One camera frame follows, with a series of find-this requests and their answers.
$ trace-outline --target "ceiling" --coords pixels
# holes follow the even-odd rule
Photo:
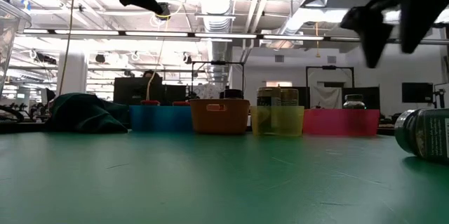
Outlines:
[[[115,30],[154,30],[167,32],[204,32],[203,18],[199,17],[201,13],[201,0],[157,0],[158,2],[167,2],[171,13],[169,21],[160,22],[156,16],[145,9],[137,6],[122,6],[119,0],[10,0],[14,6],[23,9],[32,17],[33,29],[68,29],[70,23],[70,6],[74,4],[72,29],[115,29]],[[256,1],[257,7],[263,5],[264,0],[232,0],[232,15],[235,17],[232,22],[231,32],[239,33],[244,31],[248,19],[250,5]],[[347,10],[354,5],[361,5],[363,0],[329,0],[332,9]],[[291,9],[297,8],[294,0],[266,0],[263,8],[263,14],[260,21],[254,23],[255,15],[251,16],[252,25],[255,26],[255,32],[262,30],[278,29],[286,21]],[[333,35],[354,37],[355,34],[338,27],[338,22],[308,22],[305,23],[301,32],[309,35]],[[10,77],[16,81],[20,77],[29,77],[29,81],[40,79],[43,82],[56,82],[57,65],[51,65],[47,62],[39,62],[33,59],[34,52],[43,53],[58,61],[59,54],[65,50],[66,39],[61,38],[37,38],[23,37],[18,35],[15,38],[13,57],[10,66],[14,70],[9,70]],[[75,39],[71,41],[71,46],[79,46],[90,51],[90,68],[126,68],[130,70],[142,70],[158,67],[170,70],[190,70],[191,66],[183,63],[183,55],[190,55],[194,60],[207,60],[208,50],[204,41],[161,41],[161,40],[123,40],[123,39]],[[271,48],[258,48],[251,52],[248,58],[248,64],[268,66],[274,64],[274,61],[268,59],[259,60],[257,56],[274,55],[282,53],[274,51]],[[315,41],[305,41],[300,46],[300,50],[286,52],[303,55],[304,59],[299,64],[313,64],[316,56]],[[341,43],[321,43],[321,49],[328,49],[336,55],[345,53],[356,45],[349,46]],[[108,54],[119,56],[120,60],[111,63],[98,63],[95,61],[97,54]],[[48,67],[49,70],[30,69],[31,67]],[[134,71],[136,76],[142,72]],[[88,90],[96,93],[104,92],[111,95],[113,90],[111,82],[114,77],[123,76],[123,71],[90,71],[88,73]],[[186,81],[190,78],[190,73],[171,72],[166,75],[167,81],[178,82]],[[199,81],[206,81],[206,73],[199,75]]]

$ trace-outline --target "green table surface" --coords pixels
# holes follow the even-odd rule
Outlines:
[[[0,223],[448,223],[392,137],[0,136]]]

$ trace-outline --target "orange basket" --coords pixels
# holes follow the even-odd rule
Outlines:
[[[243,134],[248,123],[250,102],[238,99],[190,100],[197,133]]]

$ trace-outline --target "glass jar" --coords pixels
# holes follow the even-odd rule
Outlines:
[[[350,94],[344,97],[346,101],[343,104],[344,109],[366,109],[365,103],[363,103],[363,95]]]
[[[396,141],[406,152],[449,164],[449,109],[408,110],[394,128]]]

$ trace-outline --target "person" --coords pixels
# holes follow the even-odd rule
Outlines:
[[[153,70],[147,70],[146,72],[143,73],[142,77],[147,77],[147,78],[153,77],[152,84],[162,84],[161,76],[159,76],[159,74],[157,74]]]

